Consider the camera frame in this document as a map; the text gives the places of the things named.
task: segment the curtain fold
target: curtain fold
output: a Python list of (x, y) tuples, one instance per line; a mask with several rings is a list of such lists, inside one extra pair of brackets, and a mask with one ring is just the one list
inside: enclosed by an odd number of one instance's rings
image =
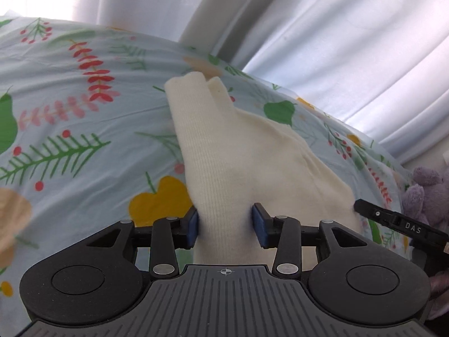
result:
[(449, 0), (0, 0), (195, 45), (406, 162), (449, 134)]

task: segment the silver screw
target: silver screw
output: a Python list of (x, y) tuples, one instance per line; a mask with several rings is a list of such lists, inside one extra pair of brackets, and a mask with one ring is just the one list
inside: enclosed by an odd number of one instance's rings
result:
[(281, 263), (276, 267), (276, 270), (284, 275), (291, 275), (297, 273), (299, 268), (293, 263)]
[(171, 274), (175, 268), (168, 263), (160, 263), (153, 267), (153, 272), (158, 275), (168, 275)]

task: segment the ribbed knit fabric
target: ribbed knit fabric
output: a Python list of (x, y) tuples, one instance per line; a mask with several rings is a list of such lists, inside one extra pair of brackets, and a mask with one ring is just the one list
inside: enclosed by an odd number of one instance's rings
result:
[[(359, 231), (351, 189), (288, 125), (236, 109), (217, 77), (192, 72), (165, 90), (200, 216), (195, 263), (271, 267), (275, 250), (259, 246), (251, 225), (255, 202), (305, 226), (334, 219)], [(314, 249), (303, 249), (303, 269), (315, 264)]]

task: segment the triangular cutout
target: triangular cutout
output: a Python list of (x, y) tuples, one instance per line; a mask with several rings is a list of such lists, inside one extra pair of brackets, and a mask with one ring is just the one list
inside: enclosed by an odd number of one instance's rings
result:
[(334, 233), (335, 239), (338, 242), (338, 245), (340, 247), (363, 247), (367, 244), (360, 240), (359, 238), (355, 237), (354, 235), (351, 235), (350, 233), (345, 232), (341, 228), (333, 228), (332, 232)]
[(88, 244), (89, 247), (112, 247), (120, 234), (120, 229), (114, 229), (113, 231), (105, 234), (104, 236), (96, 239)]

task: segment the crosshair symbol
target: crosshair symbol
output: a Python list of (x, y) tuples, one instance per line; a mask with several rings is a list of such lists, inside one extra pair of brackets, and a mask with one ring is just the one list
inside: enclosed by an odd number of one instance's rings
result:
[(230, 269), (223, 269), (223, 270), (220, 270), (219, 272), (220, 272), (221, 274), (227, 276), (227, 275), (230, 275), (230, 274), (231, 274), (232, 272), (234, 272), (234, 271), (231, 271)]

